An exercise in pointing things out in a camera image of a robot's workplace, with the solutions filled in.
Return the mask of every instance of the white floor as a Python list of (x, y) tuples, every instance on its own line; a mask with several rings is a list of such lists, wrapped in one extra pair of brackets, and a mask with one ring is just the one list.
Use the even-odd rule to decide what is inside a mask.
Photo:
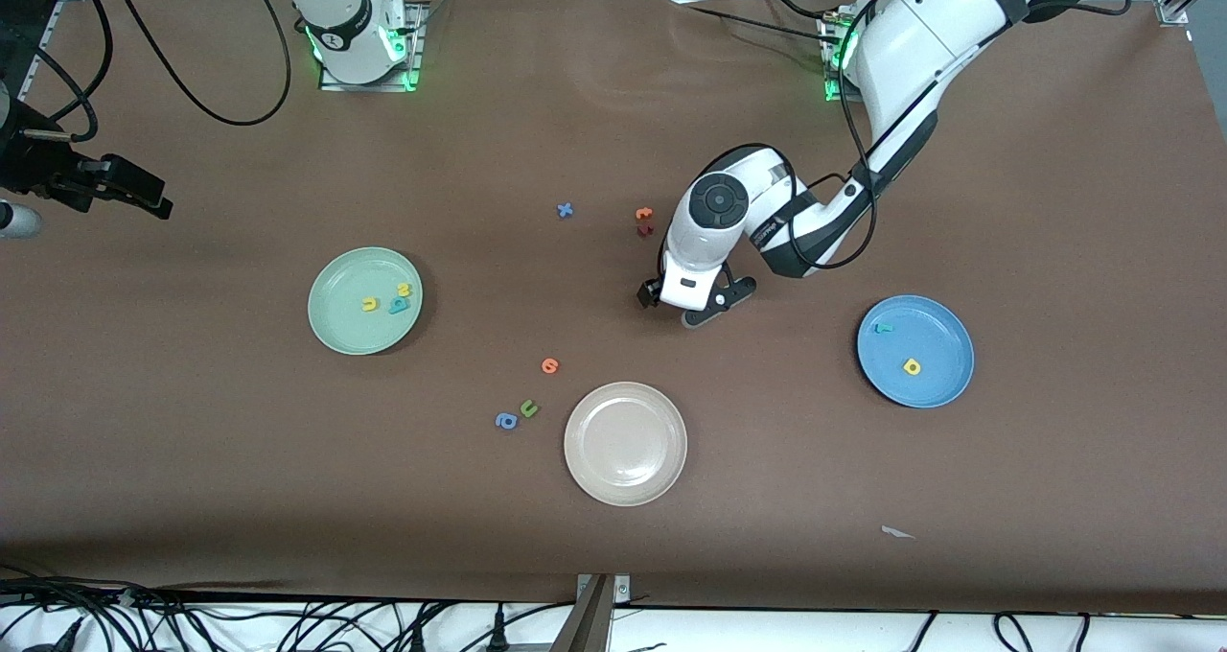
[[(342, 615), (362, 611), (371, 604), (351, 607)], [(417, 604), (400, 604), (404, 621), (411, 621)], [(533, 604), (509, 604), (507, 615), (530, 609)], [(301, 613), (303, 604), (233, 605), (211, 608), (225, 614), (252, 611)], [(542, 611), (508, 626), (507, 635), (515, 642), (550, 642), (562, 626), (569, 608)], [(0, 609), (0, 630), (27, 608)], [(459, 652), (466, 643), (490, 630), (494, 604), (461, 604), (448, 609), (426, 626), (427, 652)], [(54, 643), (66, 626), (80, 614), (60, 611), (34, 613), (0, 638), (0, 652), (23, 651), (39, 643)], [(610, 640), (611, 652), (631, 652), (656, 643), (665, 643), (663, 652), (753, 652), (753, 651), (822, 651), (822, 652), (903, 652), (908, 650), (926, 614), (893, 613), (809, 613), (809, 611), (709, 611), (709, 610), (618, 610)], [(993, 616), (979, 614), (941, 614), (937, 616), (921, 650), (925, 652), (1007, 652), (993, 632)], [(1071, 652), (1081, 619), (1077, 616), (1020, 616), (1036, 652)], [(252, 621), (209, 621), (215, 640), (227, 652), (276, 652), (293, 618), (264, 618)], [(157, 618), (150, 616), (156, 624)], [(380, 642), (399, 629), (396, 616), (384, 608), (363, 618), (363, 629)], [(1007, 638), (1025, 650), (1021, 640), (1005, 626)], [(328, 621), (297, 646), (314, 650), (320, 640), (336, 629)], [(169, 626), (158, 626), (157, 650), (179, 652), (180, 645), (171, 636)], [(353, 652), (374, 652), (375, 646), (355, 630), (334, 638), (352, 645)], [(1083, 650), (1086, 652), (1217, 652), (1227, 647), (1227, 621), (1188, 620), (1171, 618), (1096, 616)], [(201, 640), (190, 638), (189, 648), (209, 652)], [(341, 647), (328, 647), (339, 650)], [(479, 651), (483, 645), (476, 647)], [(115, 650), (128, 652), (117, 638)], [(106, 652), (99, 627), (86, 616), (77, 637), (75, 652)]]

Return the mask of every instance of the small paper scrap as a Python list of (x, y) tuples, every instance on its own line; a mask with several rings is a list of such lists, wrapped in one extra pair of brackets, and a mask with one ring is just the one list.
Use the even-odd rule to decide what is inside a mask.
[(886, 534), (888, 534), (891, 537), (898, 537), (899, 539), (915, 539), (914, 537), (912, 537), (910, 534), (908, 534), (908, 533), (906, 533), (903, 530), (897, 530), (894, 528), (888, 528), (886, 526), (882, 526), (882, 532), (885, 532)]

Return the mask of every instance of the white plate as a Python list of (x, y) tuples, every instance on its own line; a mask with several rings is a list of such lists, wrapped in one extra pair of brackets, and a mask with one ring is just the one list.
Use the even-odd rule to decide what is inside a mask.
[(643, 506), (677, 481), (686, 425), (664, 393), (636, 382), (601, 386), (575, 405), (563, 438), (579, 487), (610, 506)]

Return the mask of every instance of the black cable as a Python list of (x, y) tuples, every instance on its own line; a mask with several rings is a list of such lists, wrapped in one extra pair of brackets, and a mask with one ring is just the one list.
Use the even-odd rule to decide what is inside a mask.
[(415, 631), (421, 632), (426, 627), (426, 624), (434, 620), (434, 618), (442, 614), (445, 609), (456, 604), (459, 604), (459, 602), (436, 602), (422, 604), (417, 609), (417, 615), (413, 616), (413, 620), (409, 624), (409, 627), (402, 629), (399, 635), (395, 635), (394, 638), (380, 646), (378, 652), (400, 652), (410, 643)]
[(920, 645), (924, 643), (924, 636), (929, 634), (929, 626), (937, 620), (937, 611), (929, 611), (929, 618), (924, 620), (924, 625), (920, 626), (920, 631), (917, 632), (915, 640), (912, 640), (912, 647), (908, 647), (908, 652), (920, 652)]
[(1082, 629), (1077, 634), (1077, 641), (1074, 643), (1074, 652), (1082, 652), (1082, 645), (1086, 642), (1086, 634), (1091, 632), (1091, 614), (1079, 614), (1082, 619)]
[[(196, 636), (204, 640), (205, 643), (209, 645), (209, 648), (212, 652), (226, 652), (226, 650), (221, 645), (215, 642), (212, 635), (209, 632), (209, 629), (205, 626), (204, 621), (201, 621), (199, 616), (196, 616), (191, 611), (185, 611), (184, 618), (188, 620), (188, 625), (191, 626), (191, 630), (196, 632)], [(174, 621), (173, 616), (168, 619), (168, 623), (171, 621)]]
[[(859, 255), (865, 253), (865, 249), (869, 248), (869, 243), (874, 239), (874, 231), (877, 230), (877, 194), (876, 189), (874, 189), (874, 174), (869, 168), (869, 155), (865, 152), (865, 144), (861, 141), (860, 131), (856, 130), (856, 122), (853, 119), (852, 115), (852, 108), (848, 106), (848, 80), (844, 75), (844, 64), (848, 61), (848, 44), (852, 39), (852, 36), (856, 32), (856, 25), (860, 23), (860, 20), (866, 18), (869, 12), (876, 5), (877, 0), (869, 0), (860, 9), (860, 12), (856, 14), (856, 17), (853, 18), (852, 23), (848, 26), (848, 31), (844, 33), (843, 39), (839, 42), (839, 50), (836, 53), (836, 70), (839, 74), (839, 106), (844, 114), (844, 122), (848, 124), (848, 134), (852, 135), (852, 141), (856, 146), (856, 156), (860, 160), (861, 171), (864, 171), (864, 174), (866, 177), (865, 192), (869, 194), (869, 228), (865, 230), (865, 237), (861, 238), (860, 246), (852, 254), (847, 255), (845, 258), (838, 262), (833, 262), (829, 264), (818, 264), (817, 262), (810, 260), (806, 255), (802, 254), (801, 260), (810, 264), (810, 266), (815, 269), (831, 270), (847, 266), (847, 264), (852, 264), (856, 258), (859, 258)], [(894, 124), (901, 123), (904, 115), (899, 115), (899, 118), (896, 119), (892, 126)], [(789, 237), (794, 236), (795, 233), (795, 231), (793, 230), (793, 221), (789, 221), (788, 223), (788, 232)], [(793, 249), (794, 250), (798, 249), (795, 241), (793, 242)]]
[[(796, 200), (796, 196), (798, 196), (798, 193), (796, 193), (796, 173), (793, 172), (793, 163), (789, 162), (787, 158), (784, 160), (784, 168), (785, 168), (785, 171), (789, 172), (789, 176), (793, 177), (791, 199), (789, 200), (790, 203), (793, 203), (793, 201)], [(820, 184), (822, 184), (822, 183), (832, 179), (833, 177), (837, 177), (837, 179), (840, 180), (840, 184), (848, 184), (848, 179), (845, 177), (840, 176), (839, 173), (828, 173), (826, 176), (820, 177), (817, 180), (814, 182), (814, 184), (809, 185), (809, 188), (812, 189), (816, 185), (820, 185)], [(856, 259), (859, 255), (861, 255), (861, 253), (864, 253), (864, 250), (865, 250), (866, 247), (869, 247), (867, 239), (870, 237), (872, 237), (874, 226), (877, 222), (877, 215), (876, 214), (872, 214), (872, 215), (869, 216), (869, 231), (865, 233), (865, 241), (860, 243), (860, 247), (858, 247), (855, 252), (853, 252), (852, 254), (847, 255), (847, 258), (840, 259), (839, 262), (836, 262), (834, 264), (818, 264), (817, 263), (817, 258), (810, 259), (809, 255), (805, 255), (805, 252), (801, 250), (801, 246), (798, 244), (798, 242), (796, 242), (796, 228), (793, 225), (793, 220), (794, 219), (789, 219), (788, 220), (788, 242), (789, 242), (790, 246), (793, 246), (793, 252), (795, 252), (796, 255), (800, 255), (800, 259), (802, 262), (805, 262), (806, 264), (810, 264), (810, 266), (815, 268), (815, 269), (838, 269), (839, 266), (847, 266), (847, 264), (850, 264), (854, 259)]]
[(196, 98), (196, 95), (191, 93), (191, 90), (188, 88), (188, 85), (183, 83), (183, 80), (179, 79), (179, 74), (174, 71), (173, 66), (171, 66), (169, 59), (167, 59), (166, 54), (162, 53), (161, 45), (157, 44), (157, 41), (155, 41), (153, 34), (150, 33), (150, 28), (145, 26), (145, 20), (141, 18), (141, 15), (136, 10), (136, 5), (133, 4), (133, 0), (124, 0), (124, 5), (128, 6), (128, 12), (133, 16), (133, 20), (135, 20), (136, 28), (140, 28), (141, 33), (145, 36), (145, 41), (150, 44), (150, 48), (153, 49), (153, 54), (157, 55), (158, 61), (162, 63), (162, 68), (166, 68), (166, 74), (171, 75), (171, 80), (174, 81), (174, 85), (179, 87), (179, 91), (182, 91), (184, 96), (188, 97), (188, 101), (190, 101), (193, 106), (196, 106), (202, 113), (210, 115), (210, 118), (217, 120), (218, 123), (238, 128), (245, 128), (250, 125), (258, 125), (260, 123), (264, 123), (272, 115), (276, 115), (277, 112), (281, 111), (281, 106), (285, 104), (286, 98), (290, 96), (290, 80), (292, 70), (290, 63), (290, 45), (286, 43), (286, 33), (281, 29), (281, 22), (280, 20), (277, 20), (277, 12), (276, 10), (272, 9), (271, 1), (269, 0), (260, 0), (260, 1), (264, 2), (264, 9), (269, 11), (269, 17), (272, 20), (272, 27), (276, 28), (277, 31), (277, 41), (281, 42), (281, 55), (285, 59), (286, 79), (285, 83), (281, 87), (281, 96), (277, 98), (277, 102), (271, 107), (271, 109), (269, 109), (267, 113), (259, 115), (259, 118), (253, 118), (250, 120), (233, 120), (231, 118), (226, 118), (226, 115), (218, 115), (217, 113), (215, 113), (215, 111), (210, 109), (210, 107), (205, 106), (200, 101), (200, 98)]
[(796, 12), (798, 15), (801, 15), (802, 17), (806, 17), (806, 18), (810, 18), (810, 20), (820, 20), (820, 18), (822, 18), (822, 12), (812, 12), (811, 10), (806, 10), (805, 6), (798, 5), (798, 4), (793, 2), (791, 0), (779, 0), (779, 1), (783, 2), (784, 6), (788, 6), (789, 10), (793, 10), (793, 12)]
[[(307, 640), (307, 637), (312, 634), (312, 631), (314, 631), (324, 623), (321, 620), (317, 620), (314, 624), (307, 627), (307, 630), (303, 630), (303, 624), (307, 621), (307, 613), (319, 613), (328, 605), (329, 603), (325, 602), (319, 607), (315, 607), (315, 609), (310, 609), (310, 604), (303, 607), (303, 618), (299, 619), (298, 623), (296, 623), (294, 625), (290, 626), (290, 630), (286, 631), (286, 635), (281, 637), (281, 642), (277, 643), (276, 652), (294, 652), (296, 650), (298, 650), (298, 646), (302, 643), (302, 641)], [(329, 611), (329, 615), (336, 616), (346, 608), (350, 608), (350, 605), (351, 605), (350, 602), (342, 602), (340, 607)]]
[(153, 637), (157, 635), (158, 629), (166, 623), (166, 615), (155, 626), (150, 626), (148, 619), (145, 618), (145, 609), (136, 609), (136, 616), (141, 618), (141, 626), (145, 629), (145, 642), (141, 643), (141, 652), (145, 652), (146, 646), (153, 645)]
[(5, 635), (9, 635), (9, 631), (11, 631), (15, 625), (20, 624), (22, 619), (25, 619), (26, 616), (33, 614), (34, 611), (42, 611), (42, 609), (39, 609), (38, 607), (31, 607), (29, 610), (22, 611), (22, 614), (20, 616), (17, 616), (12, 621), (10, 621), (9, 625), (5, 626), (5, 629), (2, 631), (0, 631), (0, 640), (4, 640)]
[[(264, 619), (264, 618), (290, 618), (290, 619), (303, 619), (303, 618), (306, 618), (306, 619), (310, 619), (310, 620), (342, 621), (342, 623), (348, 620), (346, 616), (333, 616), (333, 615), (329, 615), (329, 614), (318, 614), (318, 615), (317, 614), (306, 614), (304, 615), (303, 611), (285, 611), (285, 610), (280, 610), (280, 611), (255, 611), (255, 613), (252, 613), (252, 614), (239, 614), (239, 615), (218, 614), (216, 611), (211, 611), (210, 609), (204, 609), (204, 608), (191, 608), (191, 609), (188, 609), (188, 611), (191, 611), (194, 614), (199, 614), (201, 616), (207, 616), (210, 619), (218, 620), (218, 621), (250, 621), (250, 620), (254, 620), (254, 619)], [(382, 642), (379, 642), (378, 640), (375, 640), (375, 637), (373, 635), (368, 634), (368, 631), (364, 630), (363, 626), (353, 626), (353, 627), (360, 634), (362, 634), (363, 637), (367, 638), (372, 643), (373, 647), (380, 647), (383, 645)]]
[(61, 68), (60, 64), (56, 63), (54, 58), (52, 58), (45, 50), (43, 50), (43, 45), (38, 45), (38, 42), (28, 39), (25, 34), (22, 34), (22, 32), (18, 32), (17, 28), (10, 27), (9, 23), (5, 22), (5, 20), (0, 20), (0, 28), (4, 28), (4, 31), (16, 37), (16, 39), (20, 41), (21, 43), (25, 43), (27, 48), (32, 49), (34, 54), (38, 55), (39, 59), (42, 59), (43, 63), (47, 63), (47, 66), (52, 68), (52, 71), (55, 72), (55, 75), (66, 85), (66, 87), (69, 87), (69, 91), (72, 92), (72, 96), (76, 98), (76, 103), (80, 103), (81, 107), (85, 108), (85, 115), (86, 119), (88, 120), (88, 126), (86, 128), (83, 134), (69, 135), (69, 141), (74, 142), (90, 141), (92, 138), (94, 138), (94, 135), (97, 135), (98, 133), (98, 114), (93, 112), (93, 104), (90, 103), (90, 98), (76, 83), (76, 80), (74, 80), (72, 76), (67, 74), (65, 68)]
[(741, 22), (742, 25), (750, 25), (751, 27), (771, 28), (773, 32), (780, 32), (783, 34), (791, 34), (799, 37), (811, 37), (811, 39), (822, 43), (837, 43), (837, 37), (818, 36), (811, 32), (802, 32), (798, 28), (780, 27), (778, 25), (768, 25), (767, 22), (760, 22), (758, 20), (748, 20), (746, 17), (739, 17), (739, 15), (729, 15), (726, 12), (717, 12), (715, 10), (708, 10), (706, 6), (691, 6), (691, 10), (696, 12), (702, 12), (704, 15), (713, 15), (713, 17), (720, 17), (723, 20), (733, 20), (734, 22)]
[(1027, 650), (1027, 652), (1034, 652), (1031, 647), (1031, 640), (1027, 637), (1026, 631), (1022, 630), (1022, 624), (1018, 623), (1018, 619), (1014, 618), (1014, 614), (996, 614), (993, 616), (993, 632), (996, 634), (1001, 645), (1004, 645), (1010, 652), (1022, 652), (1014, 645), (1010, 645), (1010, 641), (1005, 638), (1005, 634), (1001, 632), (1001, 621), (1004, 620), (1014, 624), (1014, 630), (1018, 631), (1018, 637), (1022, 638), (1022, 646)]
[[(544, 605), (537, 607), (535, 609), (529, 609), (528, 611), (524, 611), (523, 614), (515, 614), (514, 616), (507, 619), (507, 621), (503, 625), (504, 626), (509, 626), (509, 625), (514, 624), (515, 621), (518, 621), (520, 619), (526, 619), (526, 618), (531, 616), (533, 614), (540, 614), (541, 611), (545, 611), (547, 609), (557, 609), (558, 607), (571, 607), (573, 604), (574, 604), (574, 602), (558, 602), (556, 604), (544, 604)], [(469, 645), (465, 645), (464, 647), (461, 647), (460, 652), (469, 652), (474, 647), (477, 647), (479, 645), (481, 645), (482, 640), (486, 640), (492, 634), (494, 634), (494, 629), (490, 629), (486, 632), (479, 635), (472, 642), (470, 642)]]
[(507, 652), (510, 648), (507, 642), (507, 621), (503, 619), (503, 603), (498, 603), (494, 610), (494, 627), (490, 631), (490, 642), (486, 643), (486, 652)]
[(1080, 2), (1040, 2), (1039, 5), (1031, 6), (1031, 12), (1037, 12), (1039, 10), (1052, 10), (1055, 6), (1060, 6), (1061, 9), (1065, 10), (1091, 12), (1092, 15), (1108, 15), (1108, 17), (1120, 17), (1123, 14), (1129, 12), (1129, 9), (1134, 6), (1134, 0), (1125, 0), (1125, 4), (1118, 6), (1117, 10), (1108, 10), (1104, 6), (1082, 5)]
[(107, 610), (108, 611), (113, 611), (113, 613), (118, 614), (119, 616), (123, 616), (123, 619), (128, 623), (128, 625), (133, 626), (133, 635), (136, 638), (136, 642), (140, 643), (140, 647), (137, 647), (137, 651), (145, 650), (145, 647), (150, 642), (152, 642), (153, 630), (157, 630), (157, 626), (155, 626), (153, 630), (150, 630), (148, 624), (145, 621), (144, 616), (141, 616), (141, 623), (145, 624), (144, 625), (145, 631), (150, 636), (147, 640), (141, 640), (141, 630), (139, 627), (136, 627), (135, 621), (133, 621), (133, 616), (128, 611), (125, 611), (123, 608), (108, 605)]
[(440, 1), (438, 1), (438, 5), (429, 6), (428, 12), (426, 14), (426, 20), (422, 20), (421, 25), (415, 25), (412, 27), (396, 28), (396, 33), (400, 34), (400, 36), (409, 36), (411, 33), (421, 31), (422, 27), (425, 27), (425, 26), (427, 26), (427, 25), (431, 23), (431, 20), (434, 18), (434, 15), (438, 15), (443, 10), (443, 5), (447, 5), (447, 4), (448, 4), (448, 0), (440, 0)]
[[(12, 570), (13, 572), (29, 573), (29, 571), (22, 569), (15, 569), (11, 566), (0, 566), (6, 570)], [(0, 592), (10, 594), (48, 594), (52, 593), (56, 596), (58, 600), (64, 602), (74, 608), (85, 609), (93, 620), (97, 623), (99, 630), (102, 631), (103, 640), (107, 645), (107, 652), (114, 652), (114, 641), (110, 636), (110, 627), (114, 627), (119, 636), (128, 645), (130, 652), (139, 652), (136, 643), (133, 641), (128, 631), (119, 625), (119, 621), (110, 616), (110, 611), (106, 603), (101, 600), (101, 597), (96, 592), (77, 592), (71, 587), (61, 586), (48, 578), (40, 578), (38, 576), (10, 580), (0, 582)]]
[(34, 575), (32, 571), (27, 571), (26, 569), (21, 569), (21, 567), (17, 567), (17, 566), (10, 566), (9, 564), (0, 564), (0, 571), (12, 571), (15, 573), (23, 575), (23, 576), (26, 576), (28, 578), (37, 578), (37, 577), (39, 577), (39, 576)]
[[(107, 79), (107, 72), (110, 70), (110, 58), (115, 53), (115, 39), (110, 32), (110, 20), (107, 18), (106, 6), (102, 6), (102, 0), (90, 0), (90, 2), (93, 5), (93, 12), (98, 16), (98, 27), (102, 29), (102, 63), (98, 64), (98, 71), (93, 74), (93, 79), (90, 80), (90, 83), (81, 90), (86, 97), (93, 96), (93, 92), (97, 91), (102, 80)], [(76, 111), (77, 106), (81, 106), (81, 101), (74, 101), (72, 103), (61, 107), (59, 111), (49, 115), (48, 119), (53, 123), (59, 123), (63, 115)]]
[(348, 619), (345, 620), (345, 623), (342, 623), (341, 625), (336, 626), (336, 630), (334, 630), (333, 632), (328, 634), (328, 636), (325, 636), (324, 640), (320, 640), (319, 643), (315, 646), (315, 648), (317, 650), (324, 650), (324, 648), (326, 648), (328, 643), (334, 637), (341, 635), (346, 630), (350, 630), (350, 627), (356, 627), (358, 620), (361, 620), (363, 616), (367, 616), (368, 614), (373, 614), (374, 611), (378, 611), (379, 609), (383, 609), (384, 607), (389, 607), (389, 605), (390, 607), (395, 607), (394, 603), (383, 602), (383, 603), (375, 604), (374, 607), (372, 607), (372, 608), (362, 611), (361, 614), (356, 614), (355, 616), (350, 616)]

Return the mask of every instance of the plate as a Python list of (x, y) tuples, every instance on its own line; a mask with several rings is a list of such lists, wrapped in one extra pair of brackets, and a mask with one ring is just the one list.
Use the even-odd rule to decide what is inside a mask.
[[(856, 355), (877, 390), (909, 408), (937, 408), (958, 398), (975, 368), (967, 328), (955, 312), (920, 295), (877, 302), (860, 323)], [(915, 375), (906, 368), (909, 361), (919, 365)]]
[(686, 464), (686, 425), (664, 393), (636, 382), (601, 386), (571, 411), (563, 438), (579, 487), (610, 506), (660, 499)]
[[(407, 282), (409, 308), (389, 312), (396, 286)], [(362, 311), (374, 297), (379, 306)], [(307, 298), (307, 318), (315, 338), (342, 355), (371, 355), (405, 338), (422, 312), (422, 279), (402, 254), (383, 247), (352, 249), (333, 259), (315, 277)]]

